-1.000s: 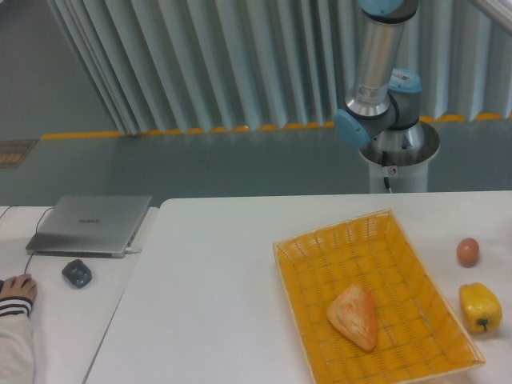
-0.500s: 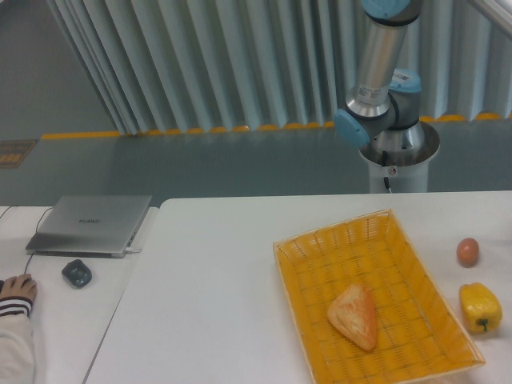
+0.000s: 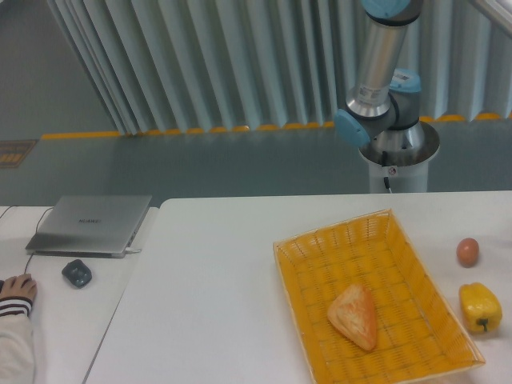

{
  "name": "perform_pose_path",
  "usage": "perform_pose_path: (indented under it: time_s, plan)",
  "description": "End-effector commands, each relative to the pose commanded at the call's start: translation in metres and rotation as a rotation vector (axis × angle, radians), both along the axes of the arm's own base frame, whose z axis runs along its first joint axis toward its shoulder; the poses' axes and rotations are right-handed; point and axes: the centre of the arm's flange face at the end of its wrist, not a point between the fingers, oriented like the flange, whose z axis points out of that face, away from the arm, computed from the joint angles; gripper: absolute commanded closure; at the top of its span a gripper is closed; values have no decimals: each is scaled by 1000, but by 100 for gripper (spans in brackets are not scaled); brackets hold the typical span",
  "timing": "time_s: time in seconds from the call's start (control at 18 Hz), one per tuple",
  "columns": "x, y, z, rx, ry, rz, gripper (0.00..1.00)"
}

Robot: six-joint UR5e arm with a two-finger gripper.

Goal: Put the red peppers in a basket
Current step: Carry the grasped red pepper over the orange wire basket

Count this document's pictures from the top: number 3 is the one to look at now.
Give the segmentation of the person's hand on mouse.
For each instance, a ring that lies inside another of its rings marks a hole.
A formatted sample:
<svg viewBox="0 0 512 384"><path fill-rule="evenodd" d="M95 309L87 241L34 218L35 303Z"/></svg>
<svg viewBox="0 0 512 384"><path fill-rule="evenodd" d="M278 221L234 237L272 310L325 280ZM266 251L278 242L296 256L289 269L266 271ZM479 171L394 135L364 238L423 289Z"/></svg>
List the person's hand on mouse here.
<svg viewBox="0 0 512 384"><path fill-rule="evenodd" d="M1 288L1 303L21 301L31 306L37 296L38 288L31 274L13 276L4 281Z"/></svg>

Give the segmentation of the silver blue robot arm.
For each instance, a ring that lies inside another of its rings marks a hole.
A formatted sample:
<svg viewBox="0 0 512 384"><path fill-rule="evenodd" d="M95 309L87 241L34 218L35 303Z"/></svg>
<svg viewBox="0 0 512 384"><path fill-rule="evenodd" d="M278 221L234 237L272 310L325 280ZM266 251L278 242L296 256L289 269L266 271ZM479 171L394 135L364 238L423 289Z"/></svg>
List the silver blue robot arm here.
<svg viewBox="0 0 512 384"><path fill-rule="evenodd" d="M338 135L357 148L395 127L400 118L391 91L407 27L419 17L421 1L362 1L370 28L355 86L334 115Z"/></svg>

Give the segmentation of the white sleeved forearm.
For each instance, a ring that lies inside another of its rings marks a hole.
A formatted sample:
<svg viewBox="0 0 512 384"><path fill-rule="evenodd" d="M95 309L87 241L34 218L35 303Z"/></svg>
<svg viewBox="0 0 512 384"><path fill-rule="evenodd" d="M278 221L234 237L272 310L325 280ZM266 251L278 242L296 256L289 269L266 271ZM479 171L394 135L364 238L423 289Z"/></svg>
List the white sleeved forearm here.
<svg viewBox="0 0 512 384"><path fill-rule="evenodd" d="M32 301L1 299L1 383L33 383L35 372Z"/></svg>

